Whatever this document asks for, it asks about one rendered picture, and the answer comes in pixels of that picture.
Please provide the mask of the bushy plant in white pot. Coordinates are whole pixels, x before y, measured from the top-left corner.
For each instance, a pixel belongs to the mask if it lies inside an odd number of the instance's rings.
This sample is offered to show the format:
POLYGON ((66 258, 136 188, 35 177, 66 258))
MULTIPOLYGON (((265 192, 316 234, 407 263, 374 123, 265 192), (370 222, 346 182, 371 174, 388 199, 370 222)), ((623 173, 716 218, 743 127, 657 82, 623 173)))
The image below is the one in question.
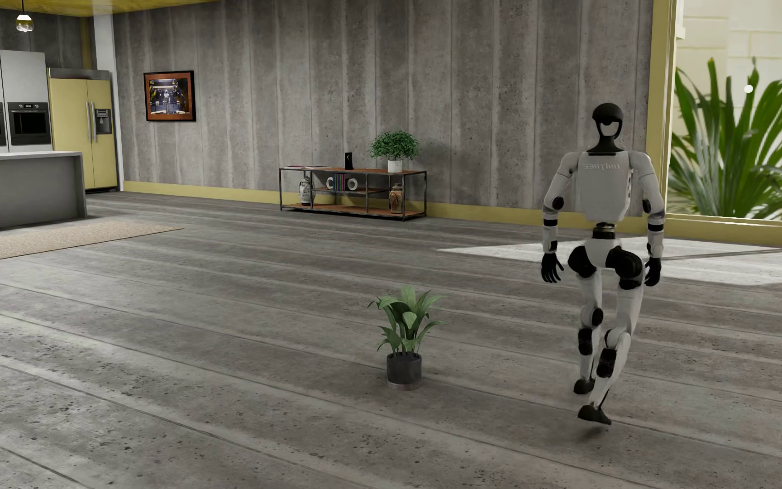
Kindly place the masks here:
POLYGON ((403 130, 382 133, 369 148, 371 158, 386 158, 388 173, 403 172, 403 160, 411 160, 419 153, 419 141, 403 130))

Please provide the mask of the wood and metal console shelf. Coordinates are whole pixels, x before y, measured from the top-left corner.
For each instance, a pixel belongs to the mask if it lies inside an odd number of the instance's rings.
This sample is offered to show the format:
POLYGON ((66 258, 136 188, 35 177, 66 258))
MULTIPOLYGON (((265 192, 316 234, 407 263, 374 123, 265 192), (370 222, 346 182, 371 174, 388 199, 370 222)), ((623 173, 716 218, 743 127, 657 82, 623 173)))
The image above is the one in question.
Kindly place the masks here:
POLYGON ((348 216, 395 219, 401 222, 427 216, 428 172, 407 170, 388 173, 382 169, 353 169, 330 167, 326 170, 277 170, 280 210, 305 211, 313 213, 340 214, 348 216), (313 206, 283 203, 284 172, 310 172, 313 183, 313 206), (356 192, 332 192, 326 187, 326 180, 335 173, 345 173, 347 178, 356 178, 359 188, 356 192), (388 207, 387 193, 393 183, 401 183, 404 190, 404 213, 393 214, 388 207))

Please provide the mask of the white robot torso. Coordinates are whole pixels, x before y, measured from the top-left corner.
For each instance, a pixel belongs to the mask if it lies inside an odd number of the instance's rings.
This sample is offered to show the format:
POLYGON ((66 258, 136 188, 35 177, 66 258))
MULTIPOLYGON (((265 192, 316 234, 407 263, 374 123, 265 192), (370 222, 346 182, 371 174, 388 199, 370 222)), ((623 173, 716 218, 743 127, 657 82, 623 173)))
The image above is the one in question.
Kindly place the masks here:
POLYGON ((614 239, 616 224, 628 211, 633 169, 629 151, 614 154, 581 152, 575 172, 577 206, 596 224, 593 236, 614 239))

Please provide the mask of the small plant in black pot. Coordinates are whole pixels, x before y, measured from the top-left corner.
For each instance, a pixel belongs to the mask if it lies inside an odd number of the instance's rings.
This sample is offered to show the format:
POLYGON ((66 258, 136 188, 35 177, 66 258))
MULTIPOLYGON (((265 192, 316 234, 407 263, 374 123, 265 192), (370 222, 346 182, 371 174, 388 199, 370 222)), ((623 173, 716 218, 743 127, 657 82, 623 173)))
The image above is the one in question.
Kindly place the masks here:
POLYGON ((420 388, 422 357, 419 348, 427 332, 442 324, 430 318, 434 303, 443 298, 426 291, 417 295, 412 285, 401 287, 397 296, 376 297, 370 306, 385 312, 389 327, 381 326, 384 337, 377 346, 390 345, 392 352, 386 356, 386 384, 397 391, 413 391, 420 388))

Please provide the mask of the robot left leg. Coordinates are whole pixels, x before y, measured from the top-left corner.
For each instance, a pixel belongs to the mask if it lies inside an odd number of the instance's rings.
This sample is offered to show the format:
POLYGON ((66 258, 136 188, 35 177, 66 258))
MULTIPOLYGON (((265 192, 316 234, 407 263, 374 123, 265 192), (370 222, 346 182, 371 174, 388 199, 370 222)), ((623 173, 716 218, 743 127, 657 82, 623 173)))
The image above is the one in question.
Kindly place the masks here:
POLYGON ((614 324, 606 331, 601 328, 600 355, 593 369, 595 384, 578 413, 581 419, 610 425, 602 404, 627 361, 643 298, 645 269, 641 258, 624 250, 618 239, 587 239, 583 245, 593 264, 601 270, 614 270, 619 278, 614 324))

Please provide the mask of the grey tall oven cabinet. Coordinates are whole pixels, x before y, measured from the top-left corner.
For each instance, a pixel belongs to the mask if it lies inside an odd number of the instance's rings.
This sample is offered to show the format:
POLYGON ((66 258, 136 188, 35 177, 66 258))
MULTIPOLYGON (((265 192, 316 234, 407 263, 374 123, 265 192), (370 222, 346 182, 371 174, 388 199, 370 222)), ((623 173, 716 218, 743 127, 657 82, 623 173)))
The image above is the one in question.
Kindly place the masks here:
POLYGON ((10 146, 7 103, 49 103, 45 55, 42 52, 0 50, 0 102, 4 103, 8 147, 4 152, 52 150, 53 146, 10 146))

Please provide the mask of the framed picture with orange border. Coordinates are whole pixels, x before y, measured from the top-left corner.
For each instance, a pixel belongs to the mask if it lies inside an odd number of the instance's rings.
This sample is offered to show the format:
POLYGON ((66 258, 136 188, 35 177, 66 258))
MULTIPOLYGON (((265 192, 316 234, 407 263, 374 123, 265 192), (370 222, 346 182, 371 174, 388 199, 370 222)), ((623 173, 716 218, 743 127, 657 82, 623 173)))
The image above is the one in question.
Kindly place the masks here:
POLYGON ((147 121, 196 121, 194 72, 148 72, 143 82, 147 121))

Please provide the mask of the robot leg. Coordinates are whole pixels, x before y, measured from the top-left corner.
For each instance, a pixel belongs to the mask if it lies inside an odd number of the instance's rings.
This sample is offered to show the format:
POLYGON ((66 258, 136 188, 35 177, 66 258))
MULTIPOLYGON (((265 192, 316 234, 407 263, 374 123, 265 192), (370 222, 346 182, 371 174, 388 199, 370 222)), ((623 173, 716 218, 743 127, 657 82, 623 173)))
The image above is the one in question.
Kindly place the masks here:
POLYGON ((606 331, 601 328, 600 355, 593 369, 595 384, 578 413, 581 419, 610 425, 602 404, 627 361, 643 298, 645 269, 641 258, 624 250, 618 239, 587 239, 583 245, 593 264, 601 270, 614 270, 619 278, 614 324, 606 331))
POLYGON ((592 392, 595 384, 593 369, 598 363, 600 355, 601 323, 604 317, 601 308, 601 269, 591 262, 583 244, 573 249, 568 264, 576 273, 584 298, 584 305, 581 308, 581 325, 578 331, 581 374, 573 387, 574 393, 583 395, 592 392))

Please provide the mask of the yellow double-door refrigerator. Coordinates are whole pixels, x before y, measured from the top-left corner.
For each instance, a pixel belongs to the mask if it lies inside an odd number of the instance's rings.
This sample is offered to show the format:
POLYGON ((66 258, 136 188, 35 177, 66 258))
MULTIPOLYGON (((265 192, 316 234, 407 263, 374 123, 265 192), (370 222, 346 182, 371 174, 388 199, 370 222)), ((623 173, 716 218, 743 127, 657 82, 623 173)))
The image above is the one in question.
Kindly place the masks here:
POLYGON ((81 152, 88 192, 119 187, 111 80, 106 71, 48 69, 52 145, 81 152))

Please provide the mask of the large green palm plant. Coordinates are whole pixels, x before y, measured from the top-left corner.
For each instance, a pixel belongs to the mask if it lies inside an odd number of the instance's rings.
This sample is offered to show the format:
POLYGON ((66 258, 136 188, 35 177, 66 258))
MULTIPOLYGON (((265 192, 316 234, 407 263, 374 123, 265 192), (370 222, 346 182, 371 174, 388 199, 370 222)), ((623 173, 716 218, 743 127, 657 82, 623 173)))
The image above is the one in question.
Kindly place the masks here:
POLYGON ((707 69, 707 92, 675 72, 682 131, 672 134, 670 203, 701 216, 782 219, 782 78, 761 89, 754 66, 737 105, 732 78, 721 88, 713 60, 707 69))

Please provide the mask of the beige floor rug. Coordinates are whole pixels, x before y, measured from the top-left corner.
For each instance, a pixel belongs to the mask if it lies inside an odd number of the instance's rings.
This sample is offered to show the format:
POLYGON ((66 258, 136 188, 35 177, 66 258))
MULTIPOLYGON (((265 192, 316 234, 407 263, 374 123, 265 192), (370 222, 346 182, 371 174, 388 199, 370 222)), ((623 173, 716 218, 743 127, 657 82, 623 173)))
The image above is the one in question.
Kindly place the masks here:
POLYGON ((54 226, 41 230, 0 234, 0 260, 179 229, 179 226, 145 224, 131 220, 108 220, 96 224, 54 226))

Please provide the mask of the grey kitchen island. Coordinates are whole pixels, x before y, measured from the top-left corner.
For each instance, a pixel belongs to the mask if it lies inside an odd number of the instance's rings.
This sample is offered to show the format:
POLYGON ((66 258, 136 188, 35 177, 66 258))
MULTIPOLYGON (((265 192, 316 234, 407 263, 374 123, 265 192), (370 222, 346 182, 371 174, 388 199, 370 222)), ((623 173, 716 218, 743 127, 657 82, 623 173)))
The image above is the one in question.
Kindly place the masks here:
POLYGON ((82 153, 0 153, 0 229, 87 217, 82 153))

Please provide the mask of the yellow window frame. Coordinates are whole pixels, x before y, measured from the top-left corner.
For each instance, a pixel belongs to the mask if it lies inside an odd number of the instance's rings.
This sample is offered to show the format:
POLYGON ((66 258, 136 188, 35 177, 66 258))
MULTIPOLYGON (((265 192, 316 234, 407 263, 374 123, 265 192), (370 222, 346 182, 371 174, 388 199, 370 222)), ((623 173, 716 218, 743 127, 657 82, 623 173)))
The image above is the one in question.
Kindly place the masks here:
MULTIPOLYGON (((656 156, 660 190, 668 191, 677 40, 683 37, 682 0, 653 0, 646 149, 656 156)), ((782 221, 687 214, 667 215, 668 239, 698 239, 782 247, 782 221)))

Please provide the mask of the robot head black visor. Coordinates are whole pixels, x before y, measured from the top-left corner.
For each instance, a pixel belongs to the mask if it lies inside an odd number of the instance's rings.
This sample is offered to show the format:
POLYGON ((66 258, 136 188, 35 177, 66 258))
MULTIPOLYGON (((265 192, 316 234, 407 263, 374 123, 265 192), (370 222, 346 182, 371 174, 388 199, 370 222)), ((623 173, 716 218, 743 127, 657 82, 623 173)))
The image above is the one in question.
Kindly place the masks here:
POLYGON ((620 135, 623 127, 623 112, 621 108, 612 103, 603 103, 594 109, 592 119, 596 123, 600 139, 599 142, 591 149, 587 150, 587 152, 593 155, 606 155, 624 151, 623 148, 615 144, 615 140, 620 135), (603 132, 603 126, 612 124, 617 125, 616 131, 613 135, 606 135, 603 132))

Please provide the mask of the robot right leg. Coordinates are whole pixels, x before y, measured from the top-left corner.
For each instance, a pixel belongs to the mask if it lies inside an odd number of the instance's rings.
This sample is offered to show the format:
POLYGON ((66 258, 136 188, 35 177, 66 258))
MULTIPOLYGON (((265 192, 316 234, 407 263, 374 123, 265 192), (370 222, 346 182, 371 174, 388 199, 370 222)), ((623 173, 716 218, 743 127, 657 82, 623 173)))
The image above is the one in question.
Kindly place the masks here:
POLYGON ((591 262, 583 244, 573 249, 568 264, 576 273, 584 298, 584 305, 581 308, 581 325, 578 331, 581 374, 573 387, 574 393, 583 395, 592 392, 595 384, 593 369, 598 363, 600 355, 601 323, 604 317, 601 308, 601 269, 591 262))

